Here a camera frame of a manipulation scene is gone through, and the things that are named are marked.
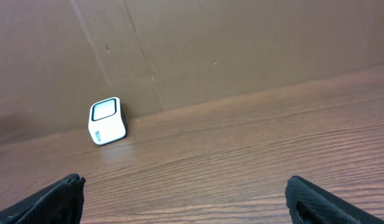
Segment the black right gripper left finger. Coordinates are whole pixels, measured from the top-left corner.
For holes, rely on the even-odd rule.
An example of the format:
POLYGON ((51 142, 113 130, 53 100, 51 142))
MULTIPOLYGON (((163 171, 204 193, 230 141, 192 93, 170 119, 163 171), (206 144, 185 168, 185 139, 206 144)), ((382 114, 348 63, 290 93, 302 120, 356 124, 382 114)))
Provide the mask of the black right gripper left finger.
POLYGON ((0 211, 0 224, 79 224, 85 178, 70 174, 0 211))

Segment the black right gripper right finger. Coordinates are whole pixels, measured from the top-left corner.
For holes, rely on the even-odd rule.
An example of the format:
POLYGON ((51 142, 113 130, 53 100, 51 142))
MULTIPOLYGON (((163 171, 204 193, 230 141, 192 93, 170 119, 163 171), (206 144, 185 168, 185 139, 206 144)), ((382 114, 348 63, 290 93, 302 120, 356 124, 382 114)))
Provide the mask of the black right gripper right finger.
POLYGON ((285 197, 293 224, 384 224, 300 176, 288 180, 285 197))

